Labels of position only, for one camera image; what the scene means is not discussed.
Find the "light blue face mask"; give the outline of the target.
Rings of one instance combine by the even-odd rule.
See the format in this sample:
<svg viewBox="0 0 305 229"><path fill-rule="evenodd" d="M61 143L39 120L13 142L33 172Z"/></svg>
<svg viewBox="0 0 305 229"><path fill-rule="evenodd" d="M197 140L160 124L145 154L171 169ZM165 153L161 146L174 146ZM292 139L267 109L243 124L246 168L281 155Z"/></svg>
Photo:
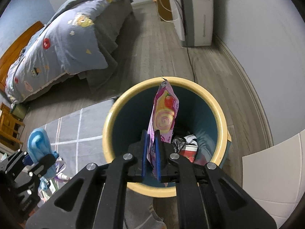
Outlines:
<svg viewBox="0 0 305 229"><path fill-rule="evenodd" d="M27 152L32 161L31 165L38 163L48 154L52 154L55 160L59 157L59 154L52 150L47 132L43 128L37 128L32 131L28 138Z"/></svg>

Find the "pink snack wrapper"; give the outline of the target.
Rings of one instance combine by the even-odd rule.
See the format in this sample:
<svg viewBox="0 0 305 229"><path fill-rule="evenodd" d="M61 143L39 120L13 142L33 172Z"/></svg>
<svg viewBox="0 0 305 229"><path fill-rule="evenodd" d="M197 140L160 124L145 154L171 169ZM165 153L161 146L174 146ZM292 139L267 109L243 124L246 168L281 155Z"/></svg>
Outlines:
<svg viewBox="0 0 305 229"><path fill-rule="evenodd" d="M161 180L161 170L166 163L161 159L161 144L171 143L175 119L179 109L179 99L172 86L164 79L153 100L153 108L148 125L147 160L153 167L153 175Z"/></svg>

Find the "purple snack wrapper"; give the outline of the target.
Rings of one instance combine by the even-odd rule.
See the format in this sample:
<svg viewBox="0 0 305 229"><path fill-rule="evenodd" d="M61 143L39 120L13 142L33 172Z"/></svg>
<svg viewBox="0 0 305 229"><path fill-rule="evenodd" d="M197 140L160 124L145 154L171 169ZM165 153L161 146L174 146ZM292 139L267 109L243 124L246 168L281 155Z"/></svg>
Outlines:
<svg viewBox="0 0 305 229"><path fill-rule="evenodd" d="M67 164L62 157L58 157L55 163L51 166L51 178L59 181L69 181L70 177L67 176L64 171L66 170Z"/></svg>

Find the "red floral paper cup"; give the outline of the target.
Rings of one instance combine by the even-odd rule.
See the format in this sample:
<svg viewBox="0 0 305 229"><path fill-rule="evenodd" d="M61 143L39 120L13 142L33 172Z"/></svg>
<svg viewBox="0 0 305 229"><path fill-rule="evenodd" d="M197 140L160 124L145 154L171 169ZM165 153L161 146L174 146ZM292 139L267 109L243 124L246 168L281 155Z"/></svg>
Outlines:
<svg viewBox="0 0 305 229"><path fill-rule="evenodd" d="M198 150L197 137L194 134L184 137L185 143L179 154L186 157L190 162L194 162Z"/></svg>

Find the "black plastic bag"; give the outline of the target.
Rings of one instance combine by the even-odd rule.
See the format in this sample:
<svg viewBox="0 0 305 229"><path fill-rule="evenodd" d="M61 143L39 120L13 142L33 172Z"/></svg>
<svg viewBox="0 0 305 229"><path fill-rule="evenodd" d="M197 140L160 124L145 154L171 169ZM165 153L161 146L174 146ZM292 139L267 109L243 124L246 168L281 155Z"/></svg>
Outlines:
<svg viewBox="0 0 305 229"><path fill-rule="evenodd" d="M186 145L186 139L176 136L172 139L171 144L173 145L174 152L179 154Z"/></svg>

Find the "small green trash bin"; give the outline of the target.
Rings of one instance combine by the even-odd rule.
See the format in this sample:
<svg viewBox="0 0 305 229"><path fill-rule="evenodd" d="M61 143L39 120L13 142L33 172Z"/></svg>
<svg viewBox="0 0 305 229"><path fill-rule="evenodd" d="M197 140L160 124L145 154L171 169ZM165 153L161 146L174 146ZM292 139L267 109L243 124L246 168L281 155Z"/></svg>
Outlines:
<svg viewBox="0 0 305 229"><path fill-rule="evenodd" d="M15 104L13 103L11 105L10 113L18 118L19 120L24 120L26 113L27 113L28 108L24 106L23 104Z"/></svg>

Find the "yellow rimmed teal trash bin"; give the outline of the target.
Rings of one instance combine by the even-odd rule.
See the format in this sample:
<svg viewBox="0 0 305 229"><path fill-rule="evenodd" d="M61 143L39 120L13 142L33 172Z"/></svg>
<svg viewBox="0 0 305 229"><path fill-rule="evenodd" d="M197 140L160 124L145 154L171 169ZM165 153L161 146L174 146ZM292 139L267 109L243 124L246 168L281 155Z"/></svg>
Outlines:
<svg viewBox="0 0 305 229"><path fill-rule="evenodd" d="M223 166L231 145L224 113L217 100L202 86L180 77L156 77L143 81L124 92L112 106L103 128L102 148L107 162L125 154L128 147L148 133L144 158L146 177L128 188L154 198L175 196L173 183L157 181L152 170L155 160L154 133L171 143L175 137L190 136L197 150L185 150L194 163L213 162Z"/></svg>

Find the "wooden chair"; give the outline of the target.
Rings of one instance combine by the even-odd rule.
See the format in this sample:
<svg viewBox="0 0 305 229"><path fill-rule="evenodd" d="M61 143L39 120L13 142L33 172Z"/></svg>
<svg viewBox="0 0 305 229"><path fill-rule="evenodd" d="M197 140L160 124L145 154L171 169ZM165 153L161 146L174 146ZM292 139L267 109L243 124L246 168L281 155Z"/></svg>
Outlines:
<svg viewBox="0 0 305 229"><path fill-rule="evenodd" d="M25 124L18 120L12 113L10 108L3 102L1 103L1 143L11 150L22 148L23 142L20 135L25 128Z"/></svg>

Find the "grey checked floor mat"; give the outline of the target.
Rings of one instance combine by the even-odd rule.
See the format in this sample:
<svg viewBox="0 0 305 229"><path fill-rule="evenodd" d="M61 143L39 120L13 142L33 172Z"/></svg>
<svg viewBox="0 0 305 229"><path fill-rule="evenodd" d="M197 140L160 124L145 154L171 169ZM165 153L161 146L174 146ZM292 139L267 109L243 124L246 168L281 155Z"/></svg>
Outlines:
<svg viewBox="0 0 305 229"><path fill-rule="evenodd" d="M43 126L51 148L66 162L70 179L86 164L106 164L102 150L105 119L115 99L109 99L65 115ZM54 179L61 188L65 183ZM153 199L130 189L126 191L124 228L166 228L154 208Z"/></svg>

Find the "blue cartoon duvet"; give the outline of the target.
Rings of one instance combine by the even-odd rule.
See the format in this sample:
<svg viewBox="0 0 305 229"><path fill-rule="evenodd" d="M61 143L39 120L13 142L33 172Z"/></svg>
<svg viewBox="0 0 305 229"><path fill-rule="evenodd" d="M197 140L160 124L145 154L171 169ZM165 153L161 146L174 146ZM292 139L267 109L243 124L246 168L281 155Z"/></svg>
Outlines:
<svg viewBox="0 0 305 229"><path fill-rule="evenodd" d="M94 19L119 0L67 0L35 33L10 66L5 94L13 104L35 99L42 90L79 73L105 69Z"/></svg>

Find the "grey bed sheet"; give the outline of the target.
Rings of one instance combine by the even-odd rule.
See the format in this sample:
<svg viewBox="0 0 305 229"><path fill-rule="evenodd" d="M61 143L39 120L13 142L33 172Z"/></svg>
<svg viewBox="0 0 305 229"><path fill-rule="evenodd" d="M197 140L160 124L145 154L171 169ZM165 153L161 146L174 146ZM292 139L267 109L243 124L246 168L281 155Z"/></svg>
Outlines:
<svg viewBox="0 0 305 229"><path fill-rule="evenodd" d="M130 13L132 13L131 0L119 0L111 3L102 14L94 19L95 36L99 51L105 57L108 67L88 70L78 74L80 79L87 80L89 89L93 94L99 92L117 69L118 63L112 53L118 47L116 39Z"/></svg>

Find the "white air purifier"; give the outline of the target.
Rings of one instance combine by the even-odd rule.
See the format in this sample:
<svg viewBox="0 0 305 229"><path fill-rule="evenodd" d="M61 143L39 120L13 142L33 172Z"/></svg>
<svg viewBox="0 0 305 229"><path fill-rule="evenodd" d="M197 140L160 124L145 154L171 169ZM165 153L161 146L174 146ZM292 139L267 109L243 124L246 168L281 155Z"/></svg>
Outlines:
<svg viewBox="0 0 305 229"><path fill-rule="evenodd" d="M214 0L169 0L173 23L183 47L210 46Z"/></svg>

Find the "wooden tv cabinet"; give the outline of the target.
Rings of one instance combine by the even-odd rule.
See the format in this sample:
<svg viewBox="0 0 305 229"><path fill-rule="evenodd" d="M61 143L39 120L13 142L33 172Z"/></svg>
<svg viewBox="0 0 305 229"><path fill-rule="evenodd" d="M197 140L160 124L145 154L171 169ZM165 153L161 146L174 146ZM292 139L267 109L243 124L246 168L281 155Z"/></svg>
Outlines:
<svg viewBox="0 0 305 229"><path fill-rule="evenodd" d="M153 0L156 3L157 13L161 21L173 22L172 10L169 0Z"/></svg>

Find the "wooden bed frame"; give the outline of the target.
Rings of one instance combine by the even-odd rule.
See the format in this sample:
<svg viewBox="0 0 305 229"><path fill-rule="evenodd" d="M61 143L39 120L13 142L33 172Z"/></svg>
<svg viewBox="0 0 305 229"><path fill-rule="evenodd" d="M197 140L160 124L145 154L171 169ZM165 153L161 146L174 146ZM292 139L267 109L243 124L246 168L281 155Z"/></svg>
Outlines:
<svg viewBox="0 0 305 229"><path fill-rule="evenodd" d="M0 64L0 78L1 91L3 93L5 92L5 83L10 66L18 59L21 50L27 46L31 37L43 27L44 25L40 21L35 22L24 33L22 33L2 55Z"/></svg>

